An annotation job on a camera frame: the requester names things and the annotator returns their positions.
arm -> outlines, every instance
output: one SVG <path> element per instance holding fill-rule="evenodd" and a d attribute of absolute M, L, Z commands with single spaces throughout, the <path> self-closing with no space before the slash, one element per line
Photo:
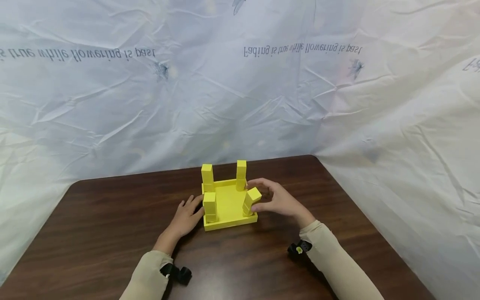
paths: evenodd
<path fill-rule="evenodd" d="M 293 217 L 300 230 L 300 238 L 312 244 L 308 257 L 323 272 L 340 300 L 383 300 L 382 295 L 365 272 L 343 250 L 333 233 L 315 219 L 280 184 L 263 178 L 251 180 L 247 188 L 257 187 L 271 201 L 252 206 L 252 211 L 271 211 Z"/>
<path fill-rule="evenodd" d="M 327 226 L 315 220 L 300 231 L 300 238 L 312 244 L 307 255 L 340 300 L 384 299 Z"/>
<path fill-rule="evenodd" d="M 187 202 L 180 203 L 170 225 L 158 237 L 153 249 L 140 259 L 120 300 L 162 299 L 168 279 L 160 273 L 160 269 L 168 263 L 173 263 L 171 256 L 178 241 L 203 217 L 203 207 L 194 213 L 202 199 L 202 195 L 195 199 L 190 196 Z"/>

forearm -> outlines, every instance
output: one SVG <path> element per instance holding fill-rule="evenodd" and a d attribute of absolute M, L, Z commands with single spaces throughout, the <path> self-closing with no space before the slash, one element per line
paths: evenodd
<path fill-rule="evenodd" d="M 120 300 L 162 299 L 168 279 L 160 269 L 173 263 L 171 256 L 179 239 L 180 235 L 171 227 L 160 234 L 152 251 L 140 259 Z"/>
<path fill-rule="evenodd" d="M 339 300 L 383 300 L 372 281 L 343 250 L 327 226 L 314 221 L 300 231 L 300 238 L 312 244 L 307 255 L 323 272 Z"/>
<path fill-rule="evenodd" d="M 168 263 L 173 263 L 172 258 L 160 251 L 152 250 L 143 255 L 120 300 L 162 299 L 168 279 L 160 273 L 160 269 Z"/>

left hand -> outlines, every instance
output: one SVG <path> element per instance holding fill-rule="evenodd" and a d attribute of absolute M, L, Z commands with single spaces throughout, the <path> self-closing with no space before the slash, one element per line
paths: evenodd
<path fill-rule="evenodd" d="M 180 202 L 170 225 L 158 237 L 153 250 L 172 255 L 179 239 L 187 235 L 204 216 L 205 209 L 203 207 L 195 213 L 195 208 L 197 208 L 203 198 L 203 195 L 195 198 L 192 195 L 187 202 Z"/>
<path fill-rule="evenodd" d="M 201 207 L 198 212 L 194 213 L 195 208 L 197 208 L 203 199 L 203 195 L 196 196 L 195 199 L 192 195 L 188 198 L 187 202 L 180 202 L 177 212 L 175 213 L 175 216 L 173 216 L 167 230 L 171 229 L 179 238 L 187 235 L 205 214 L 205 209 L 203 207 Z"/>

hand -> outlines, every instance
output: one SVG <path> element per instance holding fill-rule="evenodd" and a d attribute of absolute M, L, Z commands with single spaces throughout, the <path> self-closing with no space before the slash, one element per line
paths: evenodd
<path fill-rule="evenodd" d="M 247 183 L 248 190 L 254 187 L 258 188 L 267 198 L 271 198 L 271 201 L 252 205 L 253 212 L 270 211 L 284 216 L 292 216 L 300 228 L 307 227 L 315 221 L 315 217 L 310 211 L 293 198 L 279 183 L 259 178 Z"/>
<path fill-rule="evenodd" d="M 200 195 L 194 199 L 192 195 L 188 198 L 187 202 L 180 202 L 170 225 L 158 237 L 153 250 L 172 255 L 180 238 L 187 235 L 204 216 L 205 209 L 203 207 L 195 213 L 196 207 L 200 204 L 203 198 L 204 196 Z"/>

yellow block structure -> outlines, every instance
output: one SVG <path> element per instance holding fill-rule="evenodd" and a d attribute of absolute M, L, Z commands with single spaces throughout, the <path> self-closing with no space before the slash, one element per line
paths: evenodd
<path fill-rule="evenodd" d="M 247 162 L 237 161 L 237 177 L 214 181 L 212 165 L 202 166 L 202 193 L 204 194 L 205 231 L 254 223 L 258 215 L 252 213 L 252 204 L 262 195 L 257 188 L 245 189 Z"/>
<path fill-rule="evenodd" d="M 262 194 L 258 191 L 257 188 L 253 188 L 245 194 L 245 200 L 243 201 L 243 216 L 251 216 L 252 213 L 252 204 L 259 201 L 262 197 Z"/>

